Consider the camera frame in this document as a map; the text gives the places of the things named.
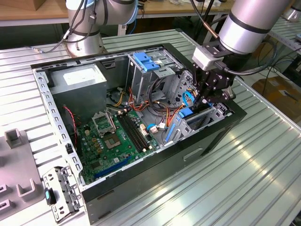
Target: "motherboard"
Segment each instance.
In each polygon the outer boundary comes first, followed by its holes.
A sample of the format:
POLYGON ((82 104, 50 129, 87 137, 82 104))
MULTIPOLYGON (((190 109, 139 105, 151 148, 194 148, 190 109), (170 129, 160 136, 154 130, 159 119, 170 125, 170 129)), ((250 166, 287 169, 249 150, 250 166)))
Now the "motherboard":
POLYGON ((77 128, 77 152, 87 184, 159 149, 135 111, 106 114, 77 128))

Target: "aluminum workbench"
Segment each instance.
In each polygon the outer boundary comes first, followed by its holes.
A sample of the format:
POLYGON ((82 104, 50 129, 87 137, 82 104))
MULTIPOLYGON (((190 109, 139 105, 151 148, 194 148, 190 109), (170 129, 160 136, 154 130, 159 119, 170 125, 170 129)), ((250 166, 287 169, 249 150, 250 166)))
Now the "aluminum workbench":
POLYGON ((290 48, 297 50, 301 48, 301 41, 295 39, 297 34, 301 34, 301 22, 289 22, 280 17, 270 30, 269 35, 277 39, 279 42, 290 48))
MULTIPOLYGON (((176 30, 103 42, 108 51, 170 42, 190 60, 195 48, 176 30)), ((26 48, 0 50, 0 135, 12 128, 26 130, 41 176, 65 163, 29 65, 66 58, 63 46, 42 55, 26 48)), ((241 80, 233 89, 247 116, 214 151, 95 225, 289 225, 301 210, 301 129, 241 80)), ((55 221, 42 200, 0 225, 48 226, 55 221)), ((62 225, 84 226, 88 219, 80 211, 62 225)))

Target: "ram slot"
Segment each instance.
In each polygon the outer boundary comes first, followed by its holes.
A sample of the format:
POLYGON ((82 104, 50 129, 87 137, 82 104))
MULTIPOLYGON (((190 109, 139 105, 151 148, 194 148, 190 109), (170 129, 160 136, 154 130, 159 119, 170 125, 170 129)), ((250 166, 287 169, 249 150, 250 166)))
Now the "ram slot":
POLYGON ((133 132, 135 133, 135 135, 137 136, 138 140, 139 140, 139 143, 142 145, 143 148, 147 148, 147 143, 144 139, 144 137, 142 136, 141 132, 139 129, 137 129, 137 127, 134 125, 133 121, 128 117, 126 116, 125 117, 125 120, 127 122, 127 124, 130 126, 130 127, 133 127, 133 132))
POLYGON ((127 115, 119 116, 118 121, 120 122, 122 128, 125 130, 139 153, 142 152, 144 148, 147 148, 146 141, 127 115))

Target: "green circuit board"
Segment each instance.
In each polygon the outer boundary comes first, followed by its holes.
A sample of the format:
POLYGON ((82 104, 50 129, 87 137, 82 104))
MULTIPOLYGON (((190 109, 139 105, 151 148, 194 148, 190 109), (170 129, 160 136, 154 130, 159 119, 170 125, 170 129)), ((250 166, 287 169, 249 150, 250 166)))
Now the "green circuit board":
MULTIPOLYGON (((127 115, 131 120, 135 120, 138 125, 143 124, 135 111, 131 111, 127 115)), ((95 175, 99 172, 104 172, 110 167, 118 166, 118 164, 125 161, 126 164, 130 164, 159 148, 156 140, 150 135, 149 139, 145 138, 145 141, 152 148, 147 149, 146 152, 138 152, 128 134, 122 128, 117 116, 112 115, 111 118, 116 131, 115 133, 106 133, 103 137, 99 136, 92 120, 77 128, 78 141, 81 146, 79 158, 83 165, 82 176, 86 184, 94 182, 95 175)), ((96 120, 96 123, 99 129, 109 126, 106 117, 96 120)))

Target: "expansion slot bracket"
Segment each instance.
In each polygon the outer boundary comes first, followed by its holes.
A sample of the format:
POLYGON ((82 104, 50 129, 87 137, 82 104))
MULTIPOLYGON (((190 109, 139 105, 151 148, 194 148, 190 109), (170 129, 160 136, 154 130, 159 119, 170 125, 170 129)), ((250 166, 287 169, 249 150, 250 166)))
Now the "expansion slot bracket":
POLYGON ((43 180, 46 201, 51 205, 56 223, 61 223, 83 206, 82 196, 70 166, 52 168, 43 175, 43 180))

